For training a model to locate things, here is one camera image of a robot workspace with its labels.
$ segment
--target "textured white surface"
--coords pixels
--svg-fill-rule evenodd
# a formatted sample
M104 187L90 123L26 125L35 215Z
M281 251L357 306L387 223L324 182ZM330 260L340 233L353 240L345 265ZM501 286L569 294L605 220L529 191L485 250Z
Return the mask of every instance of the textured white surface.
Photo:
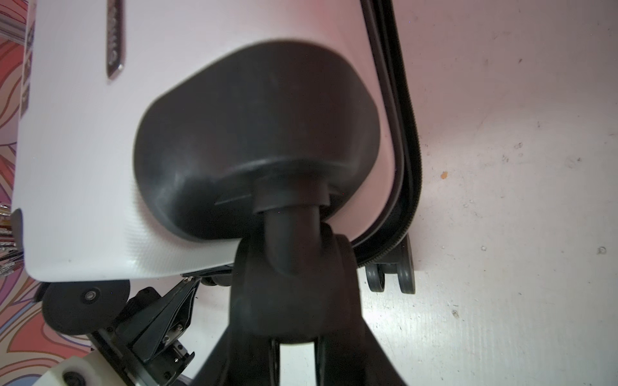
M156 98L214 61L263 41L323 45L348 60L365 83L380 118L378 158L329 222L354 239L379 216L391 193L394 155L357 0L126 1L126 61L112 82L105 73L105 15L105 1L37 5L12 203L23 211L32 277L160 277L234 260L238 240L195 243L158 224L137 190L133 141Z
M617 385L618 3L395 7L423 147L417 294L362 280L365 319L410 385ZM227 294L200 288L189 376Z

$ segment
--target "white plastic part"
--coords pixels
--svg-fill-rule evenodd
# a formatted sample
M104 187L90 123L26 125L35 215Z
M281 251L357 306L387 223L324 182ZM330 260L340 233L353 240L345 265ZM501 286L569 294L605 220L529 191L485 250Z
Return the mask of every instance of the white plastic part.
M13 208L28 273L47 282L160 277L233 262L239 240L185 241L150 214L133 175L140 119L159 96L242 47L277 39L346 58L379 111L373 170L329 221L350 239L391 193L391 134L358 0L131 0L125 62L106 76L106 2L38 1Z
M103 358L99 351L92 351L84 358L72 356L47 370L34 386L66 386L63 380L67 372L77 372L87 386L125 386L124 381Z

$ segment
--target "patterned wall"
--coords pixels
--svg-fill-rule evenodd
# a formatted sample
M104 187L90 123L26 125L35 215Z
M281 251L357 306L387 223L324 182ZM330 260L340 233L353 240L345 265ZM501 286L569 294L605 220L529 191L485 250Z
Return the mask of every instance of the patterned wall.
M25 26L28 2L0 0L0 14ZM23 45L0 38L0 203L10 204L15 177ZM23 269L0 278L0 386L31 386L50 367L90 352L85 337L50 329L32 298L39 283Z

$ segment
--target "white floor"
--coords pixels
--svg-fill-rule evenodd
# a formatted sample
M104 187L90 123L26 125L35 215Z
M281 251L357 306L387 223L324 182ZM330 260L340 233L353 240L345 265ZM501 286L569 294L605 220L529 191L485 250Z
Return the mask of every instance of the white floor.
M395 6L423 148L417 294L361 281L365 319L410 385L618 385L618 2ZM200 287L186 375L228 295ZM283 359L282 385L315 384L311 362Z

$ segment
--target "black plastic corner cover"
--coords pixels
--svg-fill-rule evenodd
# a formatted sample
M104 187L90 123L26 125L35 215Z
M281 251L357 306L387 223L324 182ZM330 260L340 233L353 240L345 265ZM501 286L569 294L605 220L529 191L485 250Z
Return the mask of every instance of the black plastic corner cover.
M133 154L143 199L189 240L240 238L255 215L255 181L314 175L339 209L378 155L378 111L340 55L299 41L234 52L162 95L145 112Z

